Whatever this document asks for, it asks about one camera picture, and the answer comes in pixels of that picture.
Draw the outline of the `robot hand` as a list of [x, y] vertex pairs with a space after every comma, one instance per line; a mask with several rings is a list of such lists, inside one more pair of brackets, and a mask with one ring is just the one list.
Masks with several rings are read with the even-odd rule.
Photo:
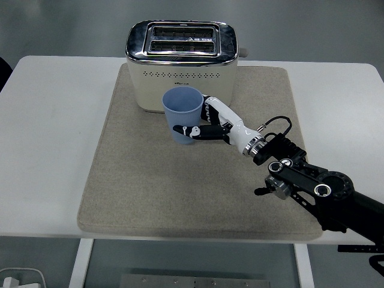
[[229, 145], [235, 145], [244, 155], [250, 155], [252, 150], [258, 151], [266, 145], [258, 131], [246, 127], [243, 120], [216, 97], [204, 98], [201, 118], [209, 124], [175, 125], [173, 130], [194, 140], [223, 140]]

